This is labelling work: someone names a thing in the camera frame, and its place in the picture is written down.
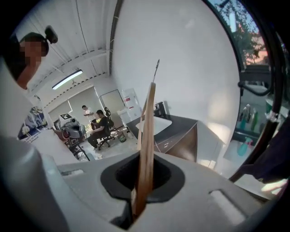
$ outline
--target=wooden stick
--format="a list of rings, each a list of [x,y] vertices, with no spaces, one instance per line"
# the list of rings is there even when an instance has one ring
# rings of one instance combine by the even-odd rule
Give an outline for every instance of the wooden stick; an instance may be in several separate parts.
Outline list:
[[[136,188],[136,208],[135,214],[139,216],[146,206],[146,198],[153,188],[153,162],[154,162],[154,95],[155,83],[151,83],[144,105],[142,116],[145,113],[145,121],[143,126],[143,137],[140,151],[140,161],[138,170],[138,180]],[[141,141],[140,130],[138,135],[138,142]]]

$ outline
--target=tree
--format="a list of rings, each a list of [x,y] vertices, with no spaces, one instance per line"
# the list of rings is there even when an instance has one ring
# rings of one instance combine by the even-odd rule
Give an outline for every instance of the tree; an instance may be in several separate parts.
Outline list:
[[[260,58],[260,51],[265,50],[264,41],[255,24],[253,18],[249,15],[244,6],[236,0],[234,4],[231,0],[223,7],[220,4],[214,4],[221,16],[228,22],[230,13],[234,12],[236,17],[236,31],[232,35],[240,50],[244,65],[254,64],[259,60],[259,64],[267,61],[266,58]]]

